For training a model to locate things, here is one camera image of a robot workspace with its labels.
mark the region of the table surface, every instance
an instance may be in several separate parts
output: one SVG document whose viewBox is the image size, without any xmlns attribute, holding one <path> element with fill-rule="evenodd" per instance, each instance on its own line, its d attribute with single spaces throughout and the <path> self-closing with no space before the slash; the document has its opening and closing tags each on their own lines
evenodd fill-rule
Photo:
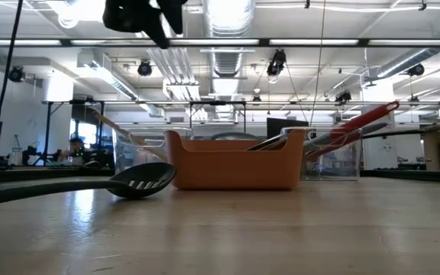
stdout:
<svg viewBox="0 0 440 275">
<path fill-rule="evenodd" d="M 0 274 L 438 274 L 440 183 L 105 190 L 0 205 Z"/>
</svg>

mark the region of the spotlight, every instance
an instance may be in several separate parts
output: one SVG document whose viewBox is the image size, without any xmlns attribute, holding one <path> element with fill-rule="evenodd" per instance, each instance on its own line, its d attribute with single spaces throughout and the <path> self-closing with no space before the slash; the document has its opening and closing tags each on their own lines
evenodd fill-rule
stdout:
<svg viewBox="0 0 440 275">
<path fill-rule="evenodd" d="M 152 67 L 150 66 L 149 60 L 142 60 L 141 64 L 138 66 L 137 73 L 141 76 L 149 76 L 152 74 Z"/>
<path fill-rule="evenodd" d="M 419 97 L 418 96 L 412 96 L 410 99 L 409 99 L 409 102 L 420 102 L 420 100 L 419 100 Z M 418 106 L 418 104 L 410 104 L 410 107 L 416 107 L 416 106 Z"/>
<path fill-rule="evenodd" d="M 425 68 L 422 64 L 417 64 L 406 71 L 409 76 L 421 76 L 425 72 Z"/>
<path fill-rule="evenodd" d="M 23 67 L 13 66 L 13 69 L 11 69 L 11 72 L 9 72 L 8 79 L 14 83 L 24 82 L 25 74 L 23 73 Z"/>
<path fill-rule="evenodd" d="M 351 101 L 351 93 L 349 91 L 343 91 L 335 97 L 336 102 L 348 102 Z"/>
<path fill-rule="evenodd" d="M 271 62 L 269 62 L 269 66 L 267 67 L 267 75 L 268 76 L 277 76 L 284 69 L 284 63 L 286 62 L 286 54 L 284 50 L 276 50 L 274 53 Z"/>
<path fill-rule="evenodd" d="M 260 96 L 259 96 L 259 95 L 255 95 L 255 96 L 252 98 L 252 101 L 253 101 L 253 102 L 261 102 L 262 100 L 260 100 Z"/>
</svg>

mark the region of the window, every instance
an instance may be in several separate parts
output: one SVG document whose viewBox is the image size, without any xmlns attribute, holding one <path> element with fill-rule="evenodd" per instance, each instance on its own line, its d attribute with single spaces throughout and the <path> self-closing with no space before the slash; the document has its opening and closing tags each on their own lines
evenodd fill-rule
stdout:
<svg viewBox="0 0 440 275">
<path fill-rule="evenodd" d="M 89 148 L 90 144 L 96 143 L 96 132 L 98 127 L 96 125 L 91 125 L 89 123 L 76 121 L 74 119 L 70 120 L 70 138 L 76 138 L 76 134 L 84 142 L 84 147 Z"/>
<path fill-rule="evenodd" d="M 96 125 L 80 122 L 77 126 L 79 138 L 84 142 L 84 147 L 89 148 L 90 144 L 96 143 Z"/>
</svg>

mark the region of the red utensil handle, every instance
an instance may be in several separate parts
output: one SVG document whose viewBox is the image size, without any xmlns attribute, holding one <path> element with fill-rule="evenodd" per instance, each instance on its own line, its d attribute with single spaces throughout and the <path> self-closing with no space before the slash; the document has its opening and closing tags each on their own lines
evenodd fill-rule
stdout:
<svg viewBox="0 0 440 275">
<path fill-rule="evenodd" d="M 367 112 L 366 114 L 362 114 L 351 121 L 341 125 L 341 127 L 336 128 L 331 131 L 331 138 L 339 138 L 344 134 L 350 133 L 356 129 L 359 129 L 363 126 L 370 124 L 373 121 L 376 121 L 385 115 L 390 114 L 392 111 L 398 109 L 400 107 L 400 103 L 398 101 L 390 102 L 385 105 L 381 105 L 376 107 L 375 109 Z"/>
<path fill-rule="evenodd" d="M 327 148 L 322 149 L 322 150 L 317 150 L 314 151 L 311 154 L 308 154 L 306 156 L 306 159 L 308 161 L 316 161 L 317 157 L 322 156 L 323 154 L 327 154 L 329 152 L 332 152 L 334 150 L 337 150 L 341 147 L 344 147 L 347 144 L 351 144 L 355 141 L 357 141 L 358 139 L 361 138 L 361 132 L 356 132 L 356 133 L 352 133 L 348 135 L 348 138 L 342 138 L 340 141 L 336 141 L 333 144 L 329 144 Z"/>
</svg>

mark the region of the person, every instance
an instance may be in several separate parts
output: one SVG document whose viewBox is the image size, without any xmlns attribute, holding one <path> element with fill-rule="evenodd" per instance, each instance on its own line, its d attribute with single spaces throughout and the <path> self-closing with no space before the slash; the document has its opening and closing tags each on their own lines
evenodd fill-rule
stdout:
<svg viewBox="0 0 440 275">
<path fill-rule="evenodd" d="M 73 165 L 83 165 L 83 156 L 77 156 L 86 149 L 84 148 L 84 142 L 78 137 L 71 138 L 69 141 L 69 150 L 63 150 L 60 154 L 58 161 L 62 162 L 66 160 L 69 156 L 73 157 Z"/>
</svg>

